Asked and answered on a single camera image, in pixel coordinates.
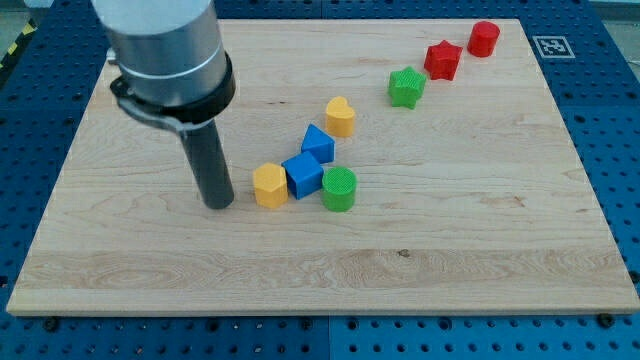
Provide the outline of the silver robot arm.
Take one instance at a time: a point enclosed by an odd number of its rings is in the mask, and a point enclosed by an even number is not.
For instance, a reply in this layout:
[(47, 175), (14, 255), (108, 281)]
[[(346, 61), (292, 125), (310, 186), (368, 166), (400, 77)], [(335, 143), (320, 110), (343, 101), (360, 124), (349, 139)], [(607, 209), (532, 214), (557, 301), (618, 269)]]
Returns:
[(212, 0), (93, 0), (120, 77), (111, 85), (131, 118), (182, 138), (215, 137), (235, 93)]

